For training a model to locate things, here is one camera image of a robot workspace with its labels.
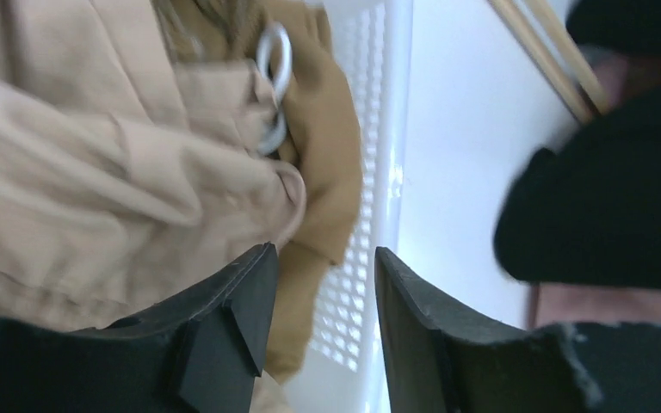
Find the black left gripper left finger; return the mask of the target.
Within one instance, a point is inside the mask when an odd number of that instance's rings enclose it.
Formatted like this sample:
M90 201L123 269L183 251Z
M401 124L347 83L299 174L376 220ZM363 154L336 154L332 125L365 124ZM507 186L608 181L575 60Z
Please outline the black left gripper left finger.
M278 274L265 243L101 330L0 318L0 412L246 412Z

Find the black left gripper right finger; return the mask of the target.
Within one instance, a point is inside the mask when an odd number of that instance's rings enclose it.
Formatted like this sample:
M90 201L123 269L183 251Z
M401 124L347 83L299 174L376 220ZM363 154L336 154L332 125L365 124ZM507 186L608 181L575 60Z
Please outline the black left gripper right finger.
M375 251L375 290L395 413L661 413L661 324L519 330Z

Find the beige shorts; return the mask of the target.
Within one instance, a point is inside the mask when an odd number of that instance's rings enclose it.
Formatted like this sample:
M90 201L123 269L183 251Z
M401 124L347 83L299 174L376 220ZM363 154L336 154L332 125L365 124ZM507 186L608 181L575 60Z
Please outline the beige shorts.
M261 147L282 92L171 1L0 1L0 316L104 327L285 244L306 189Z

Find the brown shorts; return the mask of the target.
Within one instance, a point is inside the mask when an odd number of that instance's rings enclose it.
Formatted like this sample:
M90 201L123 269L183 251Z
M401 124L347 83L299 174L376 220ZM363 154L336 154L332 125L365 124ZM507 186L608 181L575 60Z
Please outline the brown shorts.
M299 1L176 1L188 32L211 60L250 58L272 22L287 30L293 75L283 99L288 133L280 160L306 184L306 213L280 252L280 279L269 332L266 371L288 382L302 367L312 337L322 279L342 264L361 204L361 129L345 74L332 50L324 9Z

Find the black shorts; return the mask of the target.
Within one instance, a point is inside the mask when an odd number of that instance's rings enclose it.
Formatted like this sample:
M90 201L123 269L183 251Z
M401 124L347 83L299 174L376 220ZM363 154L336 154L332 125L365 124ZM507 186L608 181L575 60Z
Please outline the black shorts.
M512 2L495 6L582 122L512 184L498 263L531 283L661 289L661 1L579 1L565 21L529 2L573 79Z

